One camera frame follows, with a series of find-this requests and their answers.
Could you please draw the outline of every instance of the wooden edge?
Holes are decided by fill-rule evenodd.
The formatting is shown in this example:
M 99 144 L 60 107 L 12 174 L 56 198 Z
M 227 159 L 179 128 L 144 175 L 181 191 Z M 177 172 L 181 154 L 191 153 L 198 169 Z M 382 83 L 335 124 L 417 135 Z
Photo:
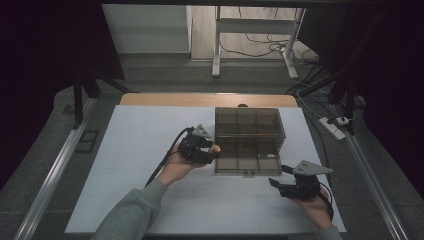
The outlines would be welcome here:
M 227 93 L 127 93 L 120 105 L 199 106 L 199 107 L 298 107 L 290 95 Z

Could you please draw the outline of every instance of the white wall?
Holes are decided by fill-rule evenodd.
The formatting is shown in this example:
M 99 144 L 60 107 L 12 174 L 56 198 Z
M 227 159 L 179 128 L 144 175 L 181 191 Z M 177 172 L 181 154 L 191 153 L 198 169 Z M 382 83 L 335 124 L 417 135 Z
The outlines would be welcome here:
M 190 6 L 102 6 L 118 53 L 190 52 Z

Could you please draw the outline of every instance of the hand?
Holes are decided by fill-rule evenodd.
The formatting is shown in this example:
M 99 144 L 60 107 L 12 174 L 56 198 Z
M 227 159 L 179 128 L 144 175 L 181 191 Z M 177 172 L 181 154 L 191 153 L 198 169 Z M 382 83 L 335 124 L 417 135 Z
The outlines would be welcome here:
M 321 193 L 328 198 L 328 193 L 321 188 Z M 309 219 L 314 223 L 315 227 L 318 229 L 329 228 L 333 226 L 331 222 L 330 215 L 328 214 L 327 205 L 324 201 L 316 196 L 308 200 L 292 199 L 299 207 L 303 209 L 305 214 Z
M 166 161 L 162 172 L 158 177 L 158 179 L 166 186 L 170 186 L 175 181 L 184 178 L 191 170 L 204 167 L 206 165 L 187 162 L 187 160 L 185 160 L 185 158 L 178 152 L 178 146 L 179 144 L 176 144 L 172 149 L 172 155 Z

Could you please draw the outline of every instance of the person's left hand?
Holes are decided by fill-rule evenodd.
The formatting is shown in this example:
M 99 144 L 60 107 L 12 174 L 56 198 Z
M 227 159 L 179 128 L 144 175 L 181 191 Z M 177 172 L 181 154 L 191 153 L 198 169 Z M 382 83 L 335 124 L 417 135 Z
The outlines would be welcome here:
M 191 170 L 204 167 L 206 165 L 187 162 L 181 153 L 178 152 L 178 146 L 179 144 L 176 144 L 174 149 L 172 149 L 172 155 L 166 161 L 162 172 L 158 177 L 158 179 L 166 186 L 184 178 Z

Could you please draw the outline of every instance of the black curtain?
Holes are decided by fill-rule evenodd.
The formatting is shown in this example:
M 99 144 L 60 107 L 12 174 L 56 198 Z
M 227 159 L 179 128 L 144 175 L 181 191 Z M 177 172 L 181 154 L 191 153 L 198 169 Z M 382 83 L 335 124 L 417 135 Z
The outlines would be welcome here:
M 424 22 L 418 1 L 392 1 L 358 64 L 368 128 L 424 198 Z
M 1 187 L 53 110 L 54 97 L 97 77 L 124 79 L 100 2 L 0 3 Z

